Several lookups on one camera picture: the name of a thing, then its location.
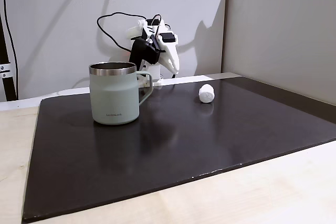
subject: black cable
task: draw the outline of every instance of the black cable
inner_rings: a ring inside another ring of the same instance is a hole
[[[158,25],[157,30],[156,30],[156,33],[155,33],[155,38],[158,37],[159,27],[160,27],[161,19],[162,19],[162,17],[161,17],[160,14],[156,14],[156,15],[154,15],[154,17],[153,17],[153,19],[152,19],[152,22],[151,22],[151,24],[150,24],[151,26],[153,25],[153,22],[154,22],[154,19],[156,18],[156,16],[160,16],[160,21],[159,21],[159,25]]]
[[[128,51],[128,52],[131,52],[130,49],[127,49],[127,48],[124,48],[124,47],[120,46],[120,45],[117,43],[117,41],[116,41],[111,35],[109,35],[109,34],[108,34],[108,33],[107,33],[107,32],[100,26],[100,24],[99,24],[99,20],[100,20],[100,19],[102,19],[102,18],[106,18],[106,17],[111,17],[111,16],[113,16],[113,15],[115,15],[115,14],[123,14],[123,15],[126,15],[126,16],[140,17],[140,18],[144,18],[144,19],[146,19],[146,17],[141,16],[141,15],[136,15],[136,14],[128,14],[128,13],[116,12],[116,13],[112,13],[112,14],[107,14],[107,15],[100,16],[100,17],[97,19],[97,25],[98,25],[98,27],[100,28],[100,30],[101,30],[103,33],[105,33],[110,39],[112,39],[113,42],[114,42],[118,47],[120,47],[121,49],[124,49],[124,50],[126,50],[126,51]]]
[[[9,35],[9,38],[10,38],[10,43],[12,44],[12,49],[13,49],[13,54],[14,54],[15,70],[16,70],[16,99],[19,100],[17,58],[16,58],[16,52],[15,52],[15,48],[14,48],[12,34],[11,34],[11,31],[10,31],[9,25],[8,25],[6,0],[4,0],[4,13],[5,13],[7,31],[8,31],[8,35]]]

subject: wooden table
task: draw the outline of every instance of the wooden table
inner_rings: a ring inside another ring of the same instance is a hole
[[[21,223],[38,107],[0,112],[0,223]],[[38,223],[336,223],[336,142]]]

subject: gray mug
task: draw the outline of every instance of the gray mug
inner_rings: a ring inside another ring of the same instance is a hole
[[[153,92],[152,76],[137,71],[130,62],[101,62],[89,66],[90,98],[93,119],[102,124],[116,125],[134,121],[139,105]],[[137,74],[150,77],[149,91],[139,100]]]

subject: dark board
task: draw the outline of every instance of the dark board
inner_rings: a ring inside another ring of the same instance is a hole
[[[199,88],[215,90],[211,104]],[[336,138],[336,107],[244,77],[155,89],[129,124],[104,126],[89,94],[41,102],[23,220],[101,206]]]

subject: white ball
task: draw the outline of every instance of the white ball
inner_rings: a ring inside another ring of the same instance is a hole
[[[214,100],[215,92],[211,85],[205,84],[199,90],[200,91],[198,92],[198,96],[201,102],[210,103]]]

